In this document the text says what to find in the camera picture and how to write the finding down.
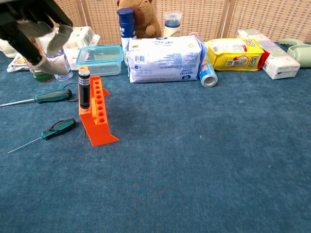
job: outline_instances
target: brown teddy bear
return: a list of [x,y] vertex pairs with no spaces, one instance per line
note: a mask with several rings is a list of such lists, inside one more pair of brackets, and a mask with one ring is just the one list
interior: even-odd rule
[[136,35],[141,38],[161,37],[160,24],[156,18],[152,0],[117,0],[118,8],[133,8]]

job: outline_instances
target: orange test tube rack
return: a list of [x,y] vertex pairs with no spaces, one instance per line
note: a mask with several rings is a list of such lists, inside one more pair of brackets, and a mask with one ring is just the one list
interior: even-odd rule
[[90,108],[87,111],[82,111],[79,99],[79,116],[94,147],[119,141],[109,130],[104,101],[104,97],[108,95],[110,94],[103,88],[101,77],[95,76],[90,78]]

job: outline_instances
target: bottle cap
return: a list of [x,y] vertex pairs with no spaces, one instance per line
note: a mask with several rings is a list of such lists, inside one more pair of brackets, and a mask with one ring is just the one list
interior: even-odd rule
[[117,11],[119,15],[120,24],[133,24],[134,21],[134,9],[132,8],[121,8]]
[[180,26],[182,12],[171,11],[164,14],[165,26],[169,28],[177,28]]
[[79,75],[82,77],[87,77],[90,75],[90,72],[88,69],[82,68],[82,69],[79,69]]

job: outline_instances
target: white bottle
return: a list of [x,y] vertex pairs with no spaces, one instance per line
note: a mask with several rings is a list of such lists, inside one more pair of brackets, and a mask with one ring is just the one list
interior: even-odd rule
[[165,27],[163,37],[181,36],[181,16],[180,11],[171,11],[164,14]]

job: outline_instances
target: white package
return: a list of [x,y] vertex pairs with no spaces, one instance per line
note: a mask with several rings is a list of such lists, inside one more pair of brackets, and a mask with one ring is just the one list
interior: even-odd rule
[[[44,52],[46,52],[46,48],[53,37],[54,33],[49,33],[47,35],[39,37],[39,42]],[[80,49],[87,46],[97,45],[100,38],[101,37],[99,35],[93,32],[91,27],[73,28],[73,31],[68,41],[63,45],[64,52],[72,70],[78,70],[76,60]]]
[[130,39],[127,59],[131,83],[197,80],[206,47],[194,35]]
[[20,53],[17,53],[13,61],[9,64],[6,71],[8,73],[18,71],[18,70],[29,70],[25,59]]
[[238,30],[237,38],[248,37],[255,39],[264,50],[270,53],[262,69],[266,71],[272,79],[284,79],[296,76],[300,68],[299,62],[288,55],[272,40],[255,29]]
[[18,52],[7,42],[6,40],[0,39],[0,51],[9,58],[14,58]]

